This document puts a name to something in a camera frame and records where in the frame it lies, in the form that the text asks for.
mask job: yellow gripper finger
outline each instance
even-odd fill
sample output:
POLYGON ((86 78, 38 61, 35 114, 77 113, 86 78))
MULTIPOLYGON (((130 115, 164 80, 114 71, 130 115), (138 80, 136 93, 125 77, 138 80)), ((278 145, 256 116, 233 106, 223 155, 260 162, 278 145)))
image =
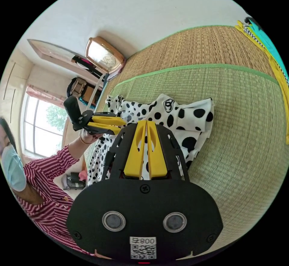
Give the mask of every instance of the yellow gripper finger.
POLYGON ((92 116, 93 122, 97 124, 108 124, 114 126, 122 126, 126 125, 126 122, 120 117, 112 117, 112 116, 92 116))
POLYGON ((103 128, 103 129, 106 129, 106 130, 112 130, 115 135, 119 134, 120 130, 121 130, 119 127, 115 127, 113 125, 97 124, 95 122, 89 122, 87 125, 89 127, 99 127, 99 128, 103 128))
POLYGON ((166 162, 163 157, 163 150, 157 133, 156 124, 153 121, 147 122, 148 134, 148 168, 150 179, 165 177, 167 175, 166 162))
POLYGON ((135 130, 135 136, 132 141, 132 146, 129 152, 129 156, 124 168, 124 174, 127 177, 135 177, 141 179, 142 164, 144 160, 144 148, 145 148, 145 129, 146 121, 142 120, 138 122, 135 130), (141 141, 141 146, 138 151, 138 145, 141 141))

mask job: window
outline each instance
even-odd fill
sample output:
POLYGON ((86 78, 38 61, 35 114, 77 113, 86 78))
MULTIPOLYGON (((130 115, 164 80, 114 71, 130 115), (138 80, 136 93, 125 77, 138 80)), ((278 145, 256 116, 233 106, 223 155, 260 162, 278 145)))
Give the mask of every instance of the window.
POLYGON ((64 109, 28 96, 23 127, 27 155, 43 158, 56 154, 61 149, 66 118, 64 109))

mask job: screw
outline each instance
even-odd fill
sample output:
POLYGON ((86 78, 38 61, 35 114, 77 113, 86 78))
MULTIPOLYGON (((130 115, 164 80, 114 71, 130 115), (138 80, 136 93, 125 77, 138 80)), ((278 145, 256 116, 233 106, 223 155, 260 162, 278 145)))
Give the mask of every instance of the screw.
POLYGON ((140 190, 143 194, 147 194, 150 191, 150 189, 151 188, 149 187, 149 185, 142 185, 140 188, 140 190))
POLYGON ((207 238, 207 242, 211 243, 216 239, 216 235, 215 234, 211 234, 208 238, 207 238))
POLYGON ((81 235, 80 235, 80 233, 78 233, 77 231, 75 231, 75 232, 73 233, 73 235, 74 235, 74 237, 75 237, 77 240, 80 240, 80 239, 81 239, 81 235))

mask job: white cloth with black dots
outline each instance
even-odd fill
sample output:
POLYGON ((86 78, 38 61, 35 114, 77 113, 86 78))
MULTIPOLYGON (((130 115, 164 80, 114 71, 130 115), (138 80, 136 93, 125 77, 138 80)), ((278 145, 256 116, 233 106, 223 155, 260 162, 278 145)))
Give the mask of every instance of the white cloth with black dots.
MULTIPOLYGON (((109 112, 121 117, 127 125, 137 123, 140 120, 152 120, 156 124, 169 128, 181 147, 187 168, 198 155, 206 139, 210 137, 213 126, 214 103, 211 98, 188 105, 180 105, 169 96, 161 94, 152 103, 141 104, 129 102, 121 95, 114 98, 108 95, 105 103, 108 105, 109 112)), ((104 159, 115 138, 116 136, 104 134, 96 142, 88 169, 88 186, 101 180, 104 159)), ((147 137, 145 142, 142 179, 149 180, 147 137)), ((178 163, 180 173, 183 176, 180 162, 178 161, 178 163)))

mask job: pink curtain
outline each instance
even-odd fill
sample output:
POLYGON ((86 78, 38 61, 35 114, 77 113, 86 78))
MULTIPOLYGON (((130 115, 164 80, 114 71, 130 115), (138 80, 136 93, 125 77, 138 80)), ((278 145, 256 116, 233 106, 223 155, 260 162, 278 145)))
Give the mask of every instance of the pink curtain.
POLYGON ((58 107, 64 108, 63 102, 66 100, 66 97, 62 95, 38 88, 31 84, 28 84, 26 93, 31 97, 35 97, 39 100, 46 101, 58 107))

